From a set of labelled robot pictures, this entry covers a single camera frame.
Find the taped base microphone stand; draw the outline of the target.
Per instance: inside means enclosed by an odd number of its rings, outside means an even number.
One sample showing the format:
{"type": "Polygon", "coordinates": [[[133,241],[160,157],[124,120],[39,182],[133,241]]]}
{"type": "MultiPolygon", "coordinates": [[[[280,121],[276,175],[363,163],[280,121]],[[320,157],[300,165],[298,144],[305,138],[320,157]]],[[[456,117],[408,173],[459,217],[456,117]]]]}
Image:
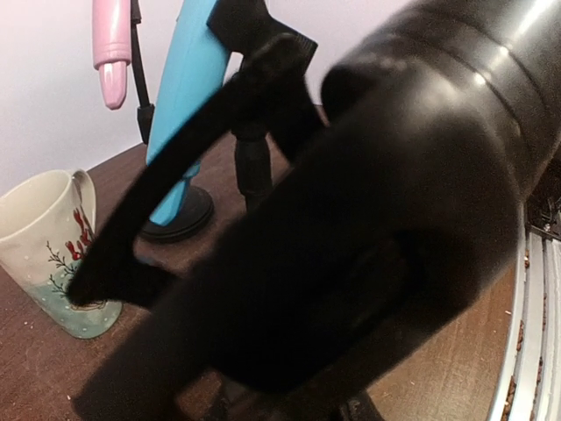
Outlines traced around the taped base microphone stand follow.
{"type": "MultiPolygon", "coordinates": [[[[307,63],[318,48],[316,41],[272,17],[264,1],[218,1],[207,26],[229,52],[241,54],[240,69],[245,68],[267,41],[282,33],[296,37],[307,63]]],[[[236,138],[234,158],[238,190],[245,199],[245,208],[252,211],[273,188],[267,128],[256,118],[243,117],[233,126],[232,134],[236,138]]]]}

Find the black toy microphone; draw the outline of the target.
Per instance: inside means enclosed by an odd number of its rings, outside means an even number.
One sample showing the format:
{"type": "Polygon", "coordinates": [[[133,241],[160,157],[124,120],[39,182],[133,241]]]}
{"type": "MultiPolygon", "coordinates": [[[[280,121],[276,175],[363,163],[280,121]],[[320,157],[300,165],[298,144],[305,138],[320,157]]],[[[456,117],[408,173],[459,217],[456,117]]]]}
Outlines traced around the black toy microphone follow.
{"type": "Polygon", "coordinates": [[[68,288],[148,317],[75,399],[85,420],[175,420],[215,369],[234,420],[325,420],[507,267],[560,144],[557,1],[416,1],[326,75],[319,115],[295,35],[252,1],[255,54],[131,185],[68,288]],[[244,119],[291,168],[177,276],[133,251],[187,168],[244,119]]]}

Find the blue toy microphone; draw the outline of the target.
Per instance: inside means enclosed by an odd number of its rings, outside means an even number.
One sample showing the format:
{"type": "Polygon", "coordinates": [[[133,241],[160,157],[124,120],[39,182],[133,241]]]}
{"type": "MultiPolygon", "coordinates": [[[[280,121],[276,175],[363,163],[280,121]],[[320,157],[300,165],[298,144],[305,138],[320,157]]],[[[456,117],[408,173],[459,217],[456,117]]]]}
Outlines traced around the blue toy microphone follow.
{"type": "Polygon", "coordinates": [[[147,163],[223,85],[231,53],[207,26],[215,4],[190,0],[181,6],[160,80],[147,163]]]}

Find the pink toy microphone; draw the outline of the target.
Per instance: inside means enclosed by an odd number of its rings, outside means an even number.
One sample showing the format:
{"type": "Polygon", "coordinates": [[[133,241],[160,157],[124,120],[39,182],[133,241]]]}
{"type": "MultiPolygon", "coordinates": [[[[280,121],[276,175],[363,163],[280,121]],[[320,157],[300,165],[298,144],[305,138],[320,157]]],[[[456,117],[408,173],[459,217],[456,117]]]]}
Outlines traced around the pink toy microphone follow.
{"type": "Polygon", "coordinates": [[[92,1],[92,48],[104,104],[118,110],[126,99],[131,64],[130,1],[92,1]]]}

